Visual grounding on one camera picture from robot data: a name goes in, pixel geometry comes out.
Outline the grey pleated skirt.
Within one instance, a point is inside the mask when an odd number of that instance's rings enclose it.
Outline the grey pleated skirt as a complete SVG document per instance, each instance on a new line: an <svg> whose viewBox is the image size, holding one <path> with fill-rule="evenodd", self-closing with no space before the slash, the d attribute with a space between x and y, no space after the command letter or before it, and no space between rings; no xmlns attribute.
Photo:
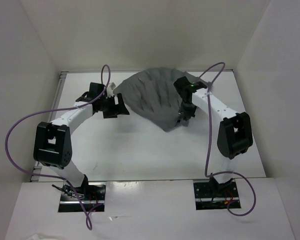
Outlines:
<svg viewBox="0 0 300 240"><path fill-rule="evenodd" d="M136 114L151 121L165 132L176 126L182 99L178 93L180 86L174 83L179 78L187 78L189 83L209 84L204 80L175 68L157 67L140 71L123 80L114 90L122 94L124 103Z"/></svg>

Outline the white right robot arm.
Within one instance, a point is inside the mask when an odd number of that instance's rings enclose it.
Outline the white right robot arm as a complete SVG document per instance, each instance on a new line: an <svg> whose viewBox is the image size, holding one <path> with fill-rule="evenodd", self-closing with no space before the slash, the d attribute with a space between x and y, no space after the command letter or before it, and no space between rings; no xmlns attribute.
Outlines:
<svg viewBox="0 0 300 240"><path fill-rule="evenodd" d="M235 157L244 154L253 145L250 116L237 112L217 97L201 81L191 83L183 76L174 82L181 97L178 122L188 123L195 117L196 110L208 115L209 137L207 156L216 148L218 166L216 172L206 173L209 191L213 197L224 195L230 188L236 169Z"/></svg>

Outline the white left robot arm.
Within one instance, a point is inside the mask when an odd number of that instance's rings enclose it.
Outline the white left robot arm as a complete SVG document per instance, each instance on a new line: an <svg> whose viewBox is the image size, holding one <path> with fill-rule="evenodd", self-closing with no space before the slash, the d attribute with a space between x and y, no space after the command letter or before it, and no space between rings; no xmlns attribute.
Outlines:
<svg viewBox="0 0 300 240"><path fill-rule="evenodd" d="M71 135L95 113L101 112L105 119L129 115L122 94L114 94L115 87L113 82L108 85L90 83L89 90L76 99L70 110L51 122L40 122L36 128L34 159L65 182L61 191L78 200L86 199L96 190L72 160Z"/></svg>

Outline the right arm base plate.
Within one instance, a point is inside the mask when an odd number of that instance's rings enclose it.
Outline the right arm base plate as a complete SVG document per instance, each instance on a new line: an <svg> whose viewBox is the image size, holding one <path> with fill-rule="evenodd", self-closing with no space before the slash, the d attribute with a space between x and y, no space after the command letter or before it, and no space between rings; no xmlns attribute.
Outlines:
<svg viewBox="0 0 300 240"><path fill-rule="evenodd" d="M193 182L195 208L197 211L203 210L223 210L240 209L241 203L237 184L232 181L229 186L219 192L214 192L208 180Z"/></svg>

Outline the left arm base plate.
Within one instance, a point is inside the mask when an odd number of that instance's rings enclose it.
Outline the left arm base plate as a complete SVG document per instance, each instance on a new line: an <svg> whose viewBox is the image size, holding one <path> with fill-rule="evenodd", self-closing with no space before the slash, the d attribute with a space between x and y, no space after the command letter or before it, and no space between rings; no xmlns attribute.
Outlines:
<svg viewBox="0 0 300 240"><path fill-rule="evenodd" d="M78 213L83 212L79 200L69 186L65 184L62 187L52 185L61 192L58 212L59 213ZM104 212L105 211L105 182L89 182L89 193L84 196L78 193L78 196L87 212Z"/></svg>

